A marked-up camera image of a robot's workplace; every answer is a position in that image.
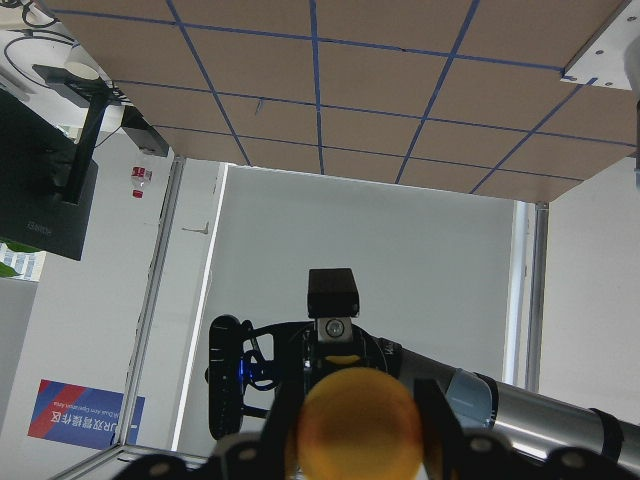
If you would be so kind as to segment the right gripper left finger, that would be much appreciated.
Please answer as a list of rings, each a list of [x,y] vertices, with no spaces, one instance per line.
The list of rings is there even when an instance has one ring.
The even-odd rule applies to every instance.
[[[260,432],[240,432],[219,440],[212,454],[213,479],[286,479],[295,464],[288,447],[304,399],[298,382],[284,381]]]

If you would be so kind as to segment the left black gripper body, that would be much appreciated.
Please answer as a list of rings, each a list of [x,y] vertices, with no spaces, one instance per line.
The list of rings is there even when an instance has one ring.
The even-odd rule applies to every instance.
[[[246,416],[265,419],[269,410],[245,403],[248,387],[277,391],[287,379],[301,383],[303,393],[344,368],[368,367],[395,378],[400,345],[377,338],[349,318],[329,317],[286,322],[255,329],[231,315],[209,327],[209,431],[220,440],[240,431]]]

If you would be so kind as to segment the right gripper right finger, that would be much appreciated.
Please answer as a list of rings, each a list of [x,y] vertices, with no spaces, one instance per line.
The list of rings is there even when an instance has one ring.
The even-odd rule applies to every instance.
[[[461,426],[436,381],[418,379],[413,396],[430,479],[514,479],[517,457],[506,438],[488,429]]]

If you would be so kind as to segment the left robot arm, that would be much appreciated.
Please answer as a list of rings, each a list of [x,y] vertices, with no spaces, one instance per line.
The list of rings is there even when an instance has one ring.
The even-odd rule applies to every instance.
[[[639,429],[613,415],[584,409],[439,363],[369,335],[347,319],[289,322],[254,328],[233,316],[209,329],[209,429],[215,439],[239,432],[246,417],[285,423],[312,386],[338,371],[331,354],[353,354],[407,387],[435,381],[465,428],[503,434],[523,455],[545,460],[564,447],[581,447],[637,473]]]

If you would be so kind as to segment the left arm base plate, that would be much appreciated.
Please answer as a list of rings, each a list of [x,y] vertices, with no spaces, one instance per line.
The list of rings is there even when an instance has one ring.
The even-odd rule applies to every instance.
[[[561,80],[639,98],[639,0],[624,1],[571,59]]]

